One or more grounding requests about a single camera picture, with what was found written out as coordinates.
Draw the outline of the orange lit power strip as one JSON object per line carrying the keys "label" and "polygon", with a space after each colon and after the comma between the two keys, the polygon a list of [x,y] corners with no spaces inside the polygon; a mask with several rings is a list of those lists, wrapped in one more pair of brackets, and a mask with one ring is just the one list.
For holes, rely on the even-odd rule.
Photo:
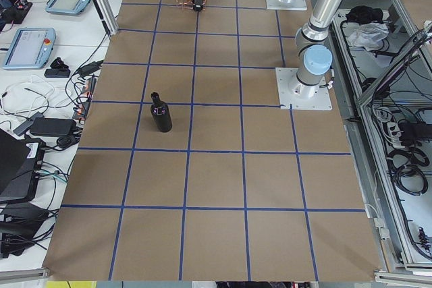
{"label": "orange lit power strip", "polygon": [[74,109],[73,119],[76,121],[84,122],[86,120],[96,84],[97,77],[95,75],[92,75],[84,82],[77,99],[77,107]]}

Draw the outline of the black small device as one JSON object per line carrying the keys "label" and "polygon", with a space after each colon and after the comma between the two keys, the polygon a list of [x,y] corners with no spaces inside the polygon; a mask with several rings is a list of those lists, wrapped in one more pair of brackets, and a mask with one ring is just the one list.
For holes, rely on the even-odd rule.
{"label": "black small device", "polygon": [[44,73],[46,78],[69,78],[71,74],[70,67],[65,64],[61,57],[57,57],[47,68]]}

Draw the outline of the white crumpled cloth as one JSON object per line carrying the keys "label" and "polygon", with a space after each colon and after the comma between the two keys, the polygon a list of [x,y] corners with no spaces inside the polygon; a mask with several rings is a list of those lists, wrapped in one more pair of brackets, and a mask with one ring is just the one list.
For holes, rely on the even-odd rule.
{"label": "white crumpled cloth", "polygon": [[363,47],[367,51],[374,51],[381,48],[383,40],[388,35],[389,29],[385,24],[373,22],[356,27],[347,38],[347,42],[350,46]]}

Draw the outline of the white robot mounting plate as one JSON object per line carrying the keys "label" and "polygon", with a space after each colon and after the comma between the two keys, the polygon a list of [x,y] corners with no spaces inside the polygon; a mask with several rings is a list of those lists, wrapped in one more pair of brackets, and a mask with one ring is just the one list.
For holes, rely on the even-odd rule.
{"label": "white robot mounting plate", "polygon": [[277,67],[275,76],[280,109],[330,111],[332,103],[325,76],[314,86],[305,86],[297,79],[298,68]]}

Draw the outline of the blue teach pendant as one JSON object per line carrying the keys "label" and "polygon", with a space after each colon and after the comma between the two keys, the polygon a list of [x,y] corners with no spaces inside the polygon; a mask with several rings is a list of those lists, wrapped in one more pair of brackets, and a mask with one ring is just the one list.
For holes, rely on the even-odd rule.
{"label": "blue teach pendant", "polygon": [[49,0],[45,11],[57,15],[77,16],[91,0]]}
{"label": "blue teach pendant", "polygon": [[48,62],[56,39],[54,28],[18,28],[2,68],[40,69]]}

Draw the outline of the blue teach pendant far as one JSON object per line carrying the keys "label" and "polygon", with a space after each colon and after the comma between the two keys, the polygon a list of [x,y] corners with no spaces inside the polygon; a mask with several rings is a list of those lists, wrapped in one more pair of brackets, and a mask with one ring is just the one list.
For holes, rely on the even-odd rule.
{"label": "blue teach pendant far", "polygon": [[91,0],[49,0],[45,11],[57,15],[77,16]]}

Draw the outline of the black laptop power brick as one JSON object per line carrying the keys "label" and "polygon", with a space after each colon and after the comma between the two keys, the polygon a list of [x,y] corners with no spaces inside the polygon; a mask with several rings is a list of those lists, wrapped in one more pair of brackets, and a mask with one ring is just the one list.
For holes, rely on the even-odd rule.
{"label": "black laptop power brick", "polygon": [[73,119],[37,117],[30,127],[30,133],[35,136],[66,136],[75,126]]}

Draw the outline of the blue teach pendant near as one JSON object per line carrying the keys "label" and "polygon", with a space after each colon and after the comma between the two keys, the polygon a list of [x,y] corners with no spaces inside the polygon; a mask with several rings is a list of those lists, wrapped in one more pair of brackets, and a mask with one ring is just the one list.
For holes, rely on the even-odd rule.
{"label": "blue teach pendant near", "polygon": [[40,69],[48,62],[56,39],[54,28],[18,28],[2,68]]}

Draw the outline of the black wine bottle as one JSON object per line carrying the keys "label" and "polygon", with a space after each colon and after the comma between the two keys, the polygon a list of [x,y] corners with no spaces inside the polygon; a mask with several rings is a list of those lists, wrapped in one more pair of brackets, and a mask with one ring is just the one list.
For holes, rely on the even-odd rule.
{"label": "black wine bottle", "polygon": [[151,93],[153,101],[151,105],[151,115],[160,132],[166,133],[172,129],[171,115],[169,112],[168,104],[160,99],[157,92]]}

